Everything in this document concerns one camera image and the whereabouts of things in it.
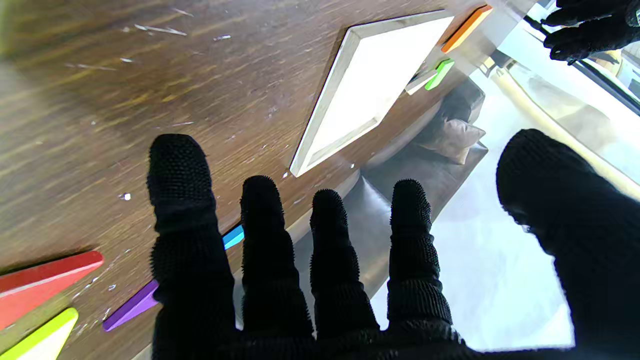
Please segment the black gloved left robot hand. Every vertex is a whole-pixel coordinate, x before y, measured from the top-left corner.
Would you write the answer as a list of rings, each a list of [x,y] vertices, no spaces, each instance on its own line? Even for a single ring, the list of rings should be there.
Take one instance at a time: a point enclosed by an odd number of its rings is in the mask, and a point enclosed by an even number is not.
[[[543,42],[553,60],[571,65],[639,41],[638,0],[558,0],[556,7],[541,20],[542,25],[560,28]]]

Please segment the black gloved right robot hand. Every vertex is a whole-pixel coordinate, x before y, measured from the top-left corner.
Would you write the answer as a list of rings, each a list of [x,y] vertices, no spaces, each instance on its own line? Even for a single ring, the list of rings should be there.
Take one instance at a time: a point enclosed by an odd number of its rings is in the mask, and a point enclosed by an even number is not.
[[[147,189],[158,234],[151,251],[154,360],[637,360],[639,201],[576,151],[536,129],[519,130],[496,167],[496,191],[515,223],[535,235],[554,268],[574,347],[480,352],[453,328],[430,230],[431,205],[411,178],[396,182],[390,215],[388,328],[360,280],[342,198],[312,201],[311,319],[276,184],[256,175],[240,198],[243,329],[218,229],[210,167],[186,134],[157,136]]]

